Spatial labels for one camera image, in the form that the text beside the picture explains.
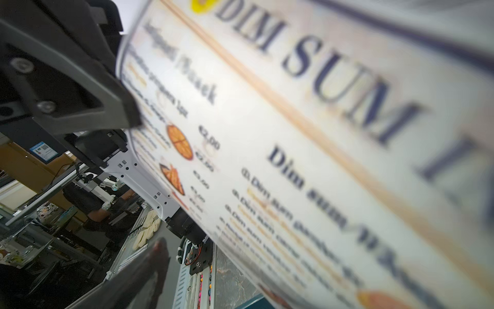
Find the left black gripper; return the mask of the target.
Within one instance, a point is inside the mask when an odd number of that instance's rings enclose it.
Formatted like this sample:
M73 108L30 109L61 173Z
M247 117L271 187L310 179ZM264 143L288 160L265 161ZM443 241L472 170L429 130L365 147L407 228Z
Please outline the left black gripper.
M69 151L106 166L127 151L113 129L141 119L116 74L121 29L112 1L2 1L1 133L45 164Z

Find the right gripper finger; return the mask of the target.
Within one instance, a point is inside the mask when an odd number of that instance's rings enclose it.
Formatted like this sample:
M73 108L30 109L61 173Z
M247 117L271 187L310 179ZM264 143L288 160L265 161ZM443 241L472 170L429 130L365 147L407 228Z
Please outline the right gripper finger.
M157 239L107 283L69 305L69 308L127 308L141 293L140 308L156 308L163 292L170 256L165 238Z

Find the yellow food menu sheet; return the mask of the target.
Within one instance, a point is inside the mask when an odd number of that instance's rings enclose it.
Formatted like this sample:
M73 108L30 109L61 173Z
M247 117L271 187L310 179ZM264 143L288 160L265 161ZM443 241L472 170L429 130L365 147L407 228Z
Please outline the yellow food menu sheet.
M276 307L493 307L492 1L147 1L117 71Z

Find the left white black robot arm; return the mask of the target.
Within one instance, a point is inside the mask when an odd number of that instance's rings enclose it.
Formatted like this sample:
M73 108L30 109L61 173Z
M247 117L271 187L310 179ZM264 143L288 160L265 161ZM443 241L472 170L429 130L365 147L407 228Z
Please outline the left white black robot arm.
M141 127L134 99L116 75L122 23L112 1L1 2L1 133L57 168L28 212L73 204L91 230L119 238L116 218L133 198L152 206L177 236L201 229L131 153L126 130Z

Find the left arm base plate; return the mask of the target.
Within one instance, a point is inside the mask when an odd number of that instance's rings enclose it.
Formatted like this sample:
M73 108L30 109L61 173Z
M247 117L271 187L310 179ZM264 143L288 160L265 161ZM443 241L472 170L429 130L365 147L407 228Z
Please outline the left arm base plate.
M199 245L182 238L177 251L177 262L189 270L189 274L195 275L211 268L214 256L214 243L210 238Z

